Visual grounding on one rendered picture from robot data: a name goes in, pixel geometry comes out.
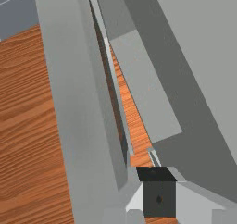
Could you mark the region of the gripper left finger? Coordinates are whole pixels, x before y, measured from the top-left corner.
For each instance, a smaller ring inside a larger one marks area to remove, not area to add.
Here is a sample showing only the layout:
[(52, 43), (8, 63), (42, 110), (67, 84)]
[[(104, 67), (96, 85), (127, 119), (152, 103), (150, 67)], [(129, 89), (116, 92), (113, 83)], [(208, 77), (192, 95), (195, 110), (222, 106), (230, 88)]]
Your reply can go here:
[(157, 185), (160, 182), (156, 168), (137, 167), (136, 173), (140, 182), (138, 190), (126, 206), (126, 211), (138, 210), (145, 218), (157, 218)]

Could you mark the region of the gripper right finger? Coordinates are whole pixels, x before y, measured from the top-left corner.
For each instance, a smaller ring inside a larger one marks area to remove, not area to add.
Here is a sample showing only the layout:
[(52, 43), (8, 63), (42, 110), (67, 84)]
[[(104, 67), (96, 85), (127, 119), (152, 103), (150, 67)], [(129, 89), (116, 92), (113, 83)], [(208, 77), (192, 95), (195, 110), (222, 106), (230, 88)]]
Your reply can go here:
[(237, 224), (237, 203), (186, 180), (168, 167), (173, 180), (162, 184), (166, 217), (178, 224)]

